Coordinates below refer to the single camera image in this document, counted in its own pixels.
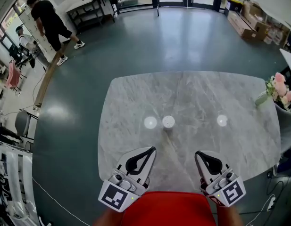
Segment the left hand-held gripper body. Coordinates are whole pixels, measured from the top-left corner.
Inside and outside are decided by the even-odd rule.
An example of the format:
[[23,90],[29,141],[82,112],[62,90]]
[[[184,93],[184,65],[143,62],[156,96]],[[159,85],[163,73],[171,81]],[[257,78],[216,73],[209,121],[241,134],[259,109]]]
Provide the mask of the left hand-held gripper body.
[[98,200],[117,212],[124,212],[146,192],[147,184],[141,185],[114,169],[112,176],[103,181]]

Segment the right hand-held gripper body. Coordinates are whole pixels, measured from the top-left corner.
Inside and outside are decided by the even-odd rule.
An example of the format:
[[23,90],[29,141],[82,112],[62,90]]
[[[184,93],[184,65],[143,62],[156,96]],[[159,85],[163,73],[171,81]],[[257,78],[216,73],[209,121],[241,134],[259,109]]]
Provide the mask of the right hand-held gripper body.
[[237,176],[232,168],[227,169],[210,184],[202,180],[201,190],[206,197],[220,207],[231,207],[246,195],[241,176]]

